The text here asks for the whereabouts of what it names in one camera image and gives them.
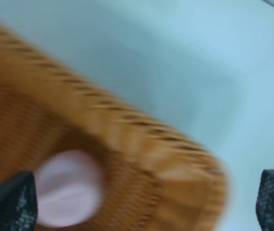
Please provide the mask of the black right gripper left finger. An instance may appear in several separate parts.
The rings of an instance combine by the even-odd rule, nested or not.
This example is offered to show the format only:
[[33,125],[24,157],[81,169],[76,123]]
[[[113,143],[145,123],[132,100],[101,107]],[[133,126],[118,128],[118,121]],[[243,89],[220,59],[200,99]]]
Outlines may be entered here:
[[34,175],[21,171],[0,184],[0,231],[33,231],[37,222]]

